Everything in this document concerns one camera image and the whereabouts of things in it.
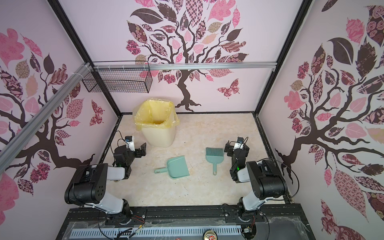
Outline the green hand brush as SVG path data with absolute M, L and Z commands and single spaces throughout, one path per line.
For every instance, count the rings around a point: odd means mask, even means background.
M 213 165 L 213 175 L 217 175 L 217 165 L 224 161 L 224 149 L 206 148 L 206 161 Z

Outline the green plastic dustpan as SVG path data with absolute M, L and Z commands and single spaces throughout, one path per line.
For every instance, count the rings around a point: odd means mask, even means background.
M 167 160 L 167 166 L 154 170 L 155 174 L 168 173 L 171 179 L 184 178 L 190 175 L 185 156 L 178 156 Z

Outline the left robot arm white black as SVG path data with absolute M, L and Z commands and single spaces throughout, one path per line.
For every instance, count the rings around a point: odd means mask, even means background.
M 117 198 L 107 191 L 107 182 L 127 180 L 132 172 L 133 161 L 146 154 L 146 143 L 139 149 L 120 146 L 115 149 L 113 166 L 107 163 L 81 166 L 65 191 L 65 202 L 97 209 L 119 220 L 122 225 L 128 224 L 134 218 L 134 213 L 127 200 Z

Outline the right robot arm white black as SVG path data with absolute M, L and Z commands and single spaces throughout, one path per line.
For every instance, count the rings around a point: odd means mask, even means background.
M 238 213 L 242 216 L 258 211 L 267 201 L 277 199 L 288 193 L 288 186 L 274 159 L 246 161 L 250 148 L 245 140 L 228 141 L 224 152 L 231 157 L 230 175 L 236 183 L 250 183 L 252 190 L 241 197 Z

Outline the cream trash bin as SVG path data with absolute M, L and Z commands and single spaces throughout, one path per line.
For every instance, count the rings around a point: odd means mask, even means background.
M 169 129 L 142 129 L 144 137 L 147 142 L 154 147 L 167 148 L 170 147 L 176 136 L 176 127 Z

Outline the yellow bin liner bag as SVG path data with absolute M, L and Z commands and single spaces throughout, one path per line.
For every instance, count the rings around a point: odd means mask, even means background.
M 134 108 L 134 122 L 137 130 L 169 129 L 180 124 L 176 107 L 172 101 L 148 99 Z

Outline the metal can top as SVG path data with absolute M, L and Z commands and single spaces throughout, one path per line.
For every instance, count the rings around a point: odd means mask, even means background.
M 205 231 L 203 235 L 203 240 L 217 240 L 218 236 L 213 230 Z

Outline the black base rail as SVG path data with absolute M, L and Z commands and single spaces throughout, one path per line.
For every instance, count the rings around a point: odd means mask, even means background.
M 218 240 L 313 240 L 315 235 L 300 204 L 264 205 L 256 212 L 240 215 L 238 206 L 133 207 L 134 218 L 126 225 L 105 213 L 86 208 L 71 209 L 57 235 L 65 240 L 73 229 L 137 228 L 128 238 L 108 240 L 153 240 L 134 238 L 144 227 L 240 226 L 242 237 Z M 203 240 L 197 237 L 155 240 Z

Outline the aluminium rail back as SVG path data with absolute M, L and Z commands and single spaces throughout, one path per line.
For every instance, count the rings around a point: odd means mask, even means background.
M 194 64 L 125 64 L 125 65 L 96 65 L 94 69 L 143 69 L 148 71 L 168 70 L 211 70 L 211 69 L 275 69 L 276 62 L 239 62 L 239 63 L 194 63 Z

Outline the aluminium rail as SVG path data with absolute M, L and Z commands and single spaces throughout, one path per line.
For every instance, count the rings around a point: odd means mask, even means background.
M 53 114 L 55 109 L 62 103 L 67 95 L 75 88 L 75 86 L 92 70 L 90 63 L 83 63 L 59 88 L 49 101 L 40 109 L 40 111 L 32 117 L 32 119 L 23 127 L 8 143 L 1 152 L 1 173 L 12 163 L 19 152 L 28 144 L 32 137 L 37 133 L 45 121 Z
M 239 62 L 239 63 L 194 63 L 194 64 L 125 64 L 125 65 L 96 65 L 94 69 L 143 69 L 148 71 L 168 70 L 211 70 L 211 69 L 275 69 L 276 62 Z

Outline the aluminium rail left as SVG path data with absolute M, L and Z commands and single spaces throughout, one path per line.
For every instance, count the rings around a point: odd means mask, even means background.
M 19 152 L 28 144 L 32 137 L 37 133 L 45 121 L 53 114 L 55 109 L 62 103 L 67 95 L 75 88 L 75 86 L 92 70 L 90 63 L 83 63 L 59 88 L 49 101 L 40 109 L 40 111 L 32 117 L 32 119 L 23 127 L 8 143 L 1 152 L 1 173 L 12 163 Z

